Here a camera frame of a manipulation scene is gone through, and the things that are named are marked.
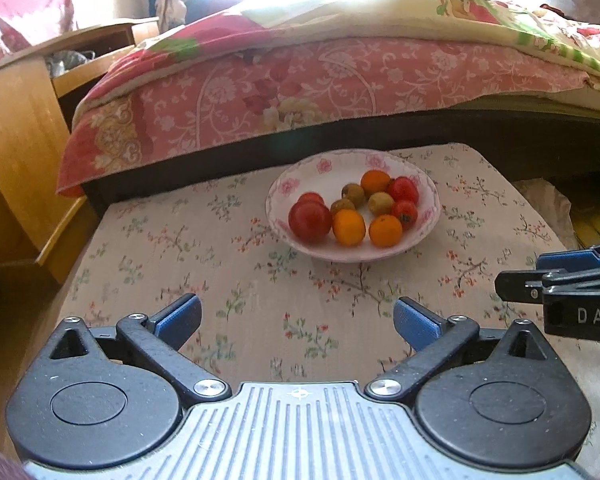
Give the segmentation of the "small orange mandarin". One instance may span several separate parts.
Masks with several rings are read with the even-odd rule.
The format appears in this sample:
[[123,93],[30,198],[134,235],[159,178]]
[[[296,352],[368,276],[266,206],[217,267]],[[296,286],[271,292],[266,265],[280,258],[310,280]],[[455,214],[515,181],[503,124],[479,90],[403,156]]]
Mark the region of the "small orange mandarin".
[[402,223],[392,214],[382,214],[370,222],[368,236],[375,247],[396,246],[403,236]]

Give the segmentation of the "brown longan with stem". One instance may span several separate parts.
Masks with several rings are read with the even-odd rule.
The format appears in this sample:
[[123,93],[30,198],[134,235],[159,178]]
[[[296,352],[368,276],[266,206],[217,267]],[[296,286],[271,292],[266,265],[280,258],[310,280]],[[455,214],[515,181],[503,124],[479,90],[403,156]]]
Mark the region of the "brown longan with stem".
[[386,192],[376,192],[367,201],[367,208],[375,217],[390,214],[393,205],[394,199]]

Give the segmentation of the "large orange mandarin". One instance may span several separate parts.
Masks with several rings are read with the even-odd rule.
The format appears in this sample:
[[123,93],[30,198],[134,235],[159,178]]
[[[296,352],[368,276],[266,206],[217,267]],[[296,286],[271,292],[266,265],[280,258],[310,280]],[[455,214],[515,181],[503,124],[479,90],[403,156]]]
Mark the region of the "large orange mandarin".
[[343,209],[332,218],[332,232],[341,246],[354,247],[366,237],[366,224],[356,210]]

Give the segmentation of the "large red tomato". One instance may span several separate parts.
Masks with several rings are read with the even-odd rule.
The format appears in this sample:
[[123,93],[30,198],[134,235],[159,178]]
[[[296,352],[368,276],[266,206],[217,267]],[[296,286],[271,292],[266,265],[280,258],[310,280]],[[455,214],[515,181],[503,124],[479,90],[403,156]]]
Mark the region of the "large red tomato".
[[332,229],[332,214],[315,200],[302,200],[290,208],[288,223],[295,237],[314,244],[329,234]]

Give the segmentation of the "small red cherry tomato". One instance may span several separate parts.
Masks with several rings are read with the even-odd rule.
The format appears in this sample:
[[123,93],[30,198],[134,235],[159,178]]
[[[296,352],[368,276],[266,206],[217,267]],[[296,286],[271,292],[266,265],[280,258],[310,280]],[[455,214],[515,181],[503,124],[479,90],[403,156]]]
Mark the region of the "small red cherry tomato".
[[324,205],[324,200],[323,197],[320,194],[317,194],[315,192],[306,192],[301,194],[298,197],[298,203],[300,202],[317,202],[319,204]]

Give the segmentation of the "floral table cloth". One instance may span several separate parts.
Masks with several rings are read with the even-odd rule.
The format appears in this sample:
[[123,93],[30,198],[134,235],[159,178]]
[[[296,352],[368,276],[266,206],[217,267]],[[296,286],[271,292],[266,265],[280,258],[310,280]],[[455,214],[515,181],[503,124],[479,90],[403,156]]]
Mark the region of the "floral table cloth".
[[434,180],[441,200],[437,225],[405,254],[345,264],[297,252],[268,225],[279,172],[267,169],[112,205],[60,313],[109,326],[192,292],[204,313],[183,351],[232,386],[369,382],[412,354],[393,326],[402,296],[489,328],[539,321],[540,307],[502,301],[493,285],[501,271],[566,248],[539,206],[466,145],[401,157]]

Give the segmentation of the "white floral plate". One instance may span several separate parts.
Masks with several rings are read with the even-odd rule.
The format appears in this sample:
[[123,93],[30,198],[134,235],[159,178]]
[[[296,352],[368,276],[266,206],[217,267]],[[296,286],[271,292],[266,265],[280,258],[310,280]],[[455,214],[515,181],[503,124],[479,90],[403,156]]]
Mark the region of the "white floral plate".
[[442,211],[434,180],[386,152],[331,151],[290,166],[265,200],[272,231],[297,252],[339,263],[406,252]]

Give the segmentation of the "cream floral quilt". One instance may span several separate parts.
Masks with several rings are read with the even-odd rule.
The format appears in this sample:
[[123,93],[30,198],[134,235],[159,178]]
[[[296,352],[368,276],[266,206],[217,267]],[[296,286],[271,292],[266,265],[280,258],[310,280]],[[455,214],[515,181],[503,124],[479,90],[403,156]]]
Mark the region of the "cream floral quilt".
[[238,18],[246,32],[265,32],[276,46],[344,37],[464,41],[514,48],[600,77],[600,25],[514,2],[305,1],[271,9],[242,2],[223,14]]

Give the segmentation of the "wooden nightstand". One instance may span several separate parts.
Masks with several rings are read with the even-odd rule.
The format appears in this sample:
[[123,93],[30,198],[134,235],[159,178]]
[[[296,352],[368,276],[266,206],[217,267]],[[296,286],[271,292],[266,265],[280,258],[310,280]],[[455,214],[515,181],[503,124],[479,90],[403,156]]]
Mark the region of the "wooden nightstand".
[[67,32],[0,61],[0,280],[63,283],[94,232],[84,197],[57,195],[74,110],[156,18]]

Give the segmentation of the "pink floral bedspread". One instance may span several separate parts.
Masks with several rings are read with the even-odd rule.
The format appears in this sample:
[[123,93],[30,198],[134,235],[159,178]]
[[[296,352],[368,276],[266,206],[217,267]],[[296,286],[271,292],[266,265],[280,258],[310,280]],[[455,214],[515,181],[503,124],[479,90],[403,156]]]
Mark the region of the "pink floral bedspread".
[[275,47],[241,18],[142,42],[79,102],[57,191],[208,148],[501,93],[584,88],[580,68],[511,47],[404,37]]

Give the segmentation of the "dark wooden bed frame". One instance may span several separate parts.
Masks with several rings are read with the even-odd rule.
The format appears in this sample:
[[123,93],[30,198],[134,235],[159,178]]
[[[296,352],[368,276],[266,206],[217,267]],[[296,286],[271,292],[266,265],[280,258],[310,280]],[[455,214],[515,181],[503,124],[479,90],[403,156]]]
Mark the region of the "dark wooden bed frame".
[[452,107],[432,112],[346,119],[258,136],[87,181],[96,214],[147,197],[244,172],[293,164],[340,148],[390,151],[463,143],[510,180],[568,178],[600,171],[600,117],[549,110]]

